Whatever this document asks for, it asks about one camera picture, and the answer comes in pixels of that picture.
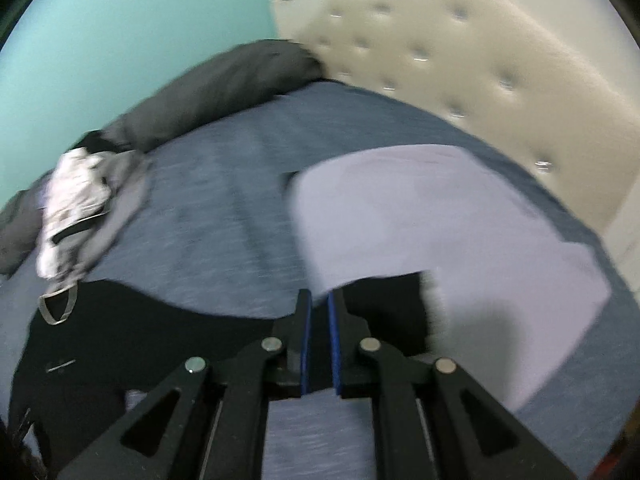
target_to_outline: headboard button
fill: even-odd
[[[466,22],[468,13],[462,7],[456,7],[455,9],[453,9],[453,17],[456,18],[459,22]]]
[[[509,92],[513,91],[513,89],[515,88],[515,78],[509,73],[503,74],[500,78],[499,83],[500,83],[500,87],[503,90],[506,90]]]
[[[539,160],[536,162],[536,169],[540,173],[550,173],[554,165],[549,160]]]
[[[452,106],[451,108],[449,108],[449,115],[451,117],[455,117],[457,119],[461,119],[465,116],[464,111],[462,110],[462,108],[458,107],[458,106]]]
[[[413,56],[414,56],[414,61],[428,61],[429,60],[428,54],[421,48],[414,49]]]
[[[374,11],[376,14],[387,16],[388,14],[391,14],[391,7],[389,7],[387,4],[377,4],[374,7]]]

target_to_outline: bed frame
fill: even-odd
[[[640,80],[624,81],[640,75],[640,54],[608,0],[271,1],[281,37],[312,50],[328,78],[500,149],[601,235],[640,288]]]

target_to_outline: blue bedsheet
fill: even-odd
[[[203,126],[150,154],[148,203],[89,279],[119,280],[198,312],[288,314],[306,283],[282,200],[282,174],[357,150],[417,143],[466,148],[545,212],[565,239],[594,247],[611,284],[609,304],[572,357],[517,413],[585,478],[640,394],[640,310],[597,236],[518,165],[431,114],[319,82]],[[3,418],[45,288],[34,254],[0,286]],[[338,401],[325,391],[272,405],[266,480],[374,478],[373,457],[366,402]]]

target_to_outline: blue gripper pad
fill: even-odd
[[[334,390],[337,395],[342,393],[342,382],[340,380],[340,367],[342,365],[342,355],[340,352],[340,332],[338,326],[338,316],[335,310],[334,294],[329,293],[327,300],[329,314],[329,336],[331,339],[331,373]]]
[[[300,354],[300,391],[302,395],[309,394],[309,359],[311,356],[311,294],[307,296],[305,333],[302,339],[302,352]]]

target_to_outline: teal wall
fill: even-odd
[[[216,52],[274,38],[268,0],[34,0],[0,52],[0,207]]]

